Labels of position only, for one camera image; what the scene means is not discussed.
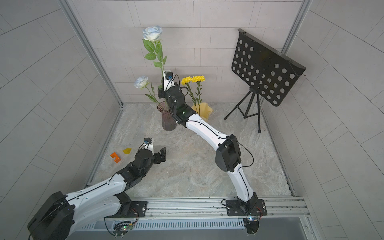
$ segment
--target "yellow carnation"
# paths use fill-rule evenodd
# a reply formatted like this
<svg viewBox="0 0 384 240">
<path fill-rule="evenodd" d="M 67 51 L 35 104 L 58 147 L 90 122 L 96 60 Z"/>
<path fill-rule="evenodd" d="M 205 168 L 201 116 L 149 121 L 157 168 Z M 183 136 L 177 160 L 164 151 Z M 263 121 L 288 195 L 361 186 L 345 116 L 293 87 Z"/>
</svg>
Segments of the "yellow carnation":
<svg viewBox="0 0 384 240">
<path fill-rule="evenodd" d="M 183 78 L 181 80 L 181 84 L 185 85 L 186 83 L 189 83 L 190 81 L 192 81 L 192 78 L 191 77 L 186 77 L 186 78 Z"/>
<path fill-rule="evenodd" d="M 195 76 L 192 78 L 192 82 L 195 83 L 195 82 L 204 82 L 205 81 L 205 77 L 204 76 Z"/>
</svg>

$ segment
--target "marble floor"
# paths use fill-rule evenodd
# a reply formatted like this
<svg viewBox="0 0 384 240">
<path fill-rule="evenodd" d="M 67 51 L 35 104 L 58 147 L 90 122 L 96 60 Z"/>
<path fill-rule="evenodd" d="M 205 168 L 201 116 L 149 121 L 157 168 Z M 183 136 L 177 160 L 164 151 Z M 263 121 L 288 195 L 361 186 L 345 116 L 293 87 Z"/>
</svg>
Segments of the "marble floor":
<svg viewBox="0 0 384 240">
<path fill-rule="evenodd" d="M 250 185 L 259 196 L 291 195 L 276 150 L 263 118 L 261 134 L 257 132 L 257 116 L 243 119 L 236 110 L 226 121 L 224 116 L 235 103 L 209 103 L 214 112 L 207 121 L 227 135 L 234 134 L 255 157 L 251 167 L 243 168 Z M 257 112 L 257 106 L 250 113 Z M 155 104 L 126 104 L 93 183 L 109 178 L 113 173 L 134 160 L 144 137 L 151 137 L 155 152 L 167 147 L 167 160 L 154 164 L 147 176 L 135 187 L 127 190 L 130 197 L 206 197 L 236 196 L 235 188 L 226 172 L 215 164 L 215 151 L 193 131 L 177 125 L 167 132 L 161 126 L 161 114 Z M 124 154 L 130 147 L 132 152 Z M 244 166 L 252 162 L 242 147 Z M 110 154 L 116 152 L 121 161 L 115 163 Z"/>
</svg>

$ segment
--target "purple glass vase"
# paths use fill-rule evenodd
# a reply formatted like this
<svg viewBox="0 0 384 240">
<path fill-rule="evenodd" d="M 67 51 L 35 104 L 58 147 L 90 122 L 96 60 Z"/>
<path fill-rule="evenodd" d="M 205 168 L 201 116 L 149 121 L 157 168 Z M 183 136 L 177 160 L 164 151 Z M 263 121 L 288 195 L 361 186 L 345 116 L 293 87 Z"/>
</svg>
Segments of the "purple glass vase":
<svg viewBox="0 0 384 240">
<path fill-rule="evenodd" d="M 157 109 L 161 112 L 161 122 L 165 131 L 173 131 L 176 128 L 177 123 L 173 120 L 172 115 L 165 102 L 161 102 Z"/>
</svg>

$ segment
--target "blue artificial rose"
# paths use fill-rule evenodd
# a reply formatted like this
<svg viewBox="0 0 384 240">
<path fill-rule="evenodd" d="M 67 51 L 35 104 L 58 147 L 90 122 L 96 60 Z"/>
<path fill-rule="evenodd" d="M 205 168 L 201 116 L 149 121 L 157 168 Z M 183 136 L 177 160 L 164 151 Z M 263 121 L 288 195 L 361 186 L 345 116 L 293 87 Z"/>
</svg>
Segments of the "blue artificial rose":
<svg viewBox="0 0 384 240">
<path fill-rule="evenodd" d="M 144 33 L 143 38 L 145 40 L 149 40 L 153 42 L 153 41 L 159 40 L 162 30 L 159 25 L 156 25 L 156 26 L 150 26 L 143 29 L 143 33 Z"/>
<path fill-rule="evenodd" d="M 146 76 L 139 77 L 139 78 L 135 81 L 134 86 L 135 86 L 136 88 L 143 88 L 143 87 L 145 87 L 145 86 L 148 84 L 147 81 L 148 81 L 148 77 L 146 77 Z"/>
</svg>

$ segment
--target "yellow vase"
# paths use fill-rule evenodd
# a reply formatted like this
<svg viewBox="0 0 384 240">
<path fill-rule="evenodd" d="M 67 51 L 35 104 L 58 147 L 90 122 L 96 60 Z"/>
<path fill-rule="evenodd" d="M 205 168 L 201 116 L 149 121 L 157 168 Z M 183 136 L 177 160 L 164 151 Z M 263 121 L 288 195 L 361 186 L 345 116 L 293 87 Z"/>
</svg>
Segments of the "yellow vase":
<svg viewBox="0 0 384 240">
<path fill-rule="evenodd" d="M 214 111 L 210 106 L 208 106 L 208 103 L 200 103 L 200 106 L 193 105 L 192 109 L 195 110 L 204 121 L 208 120 L 209 115 L 211 115 Z"/>
</svg>

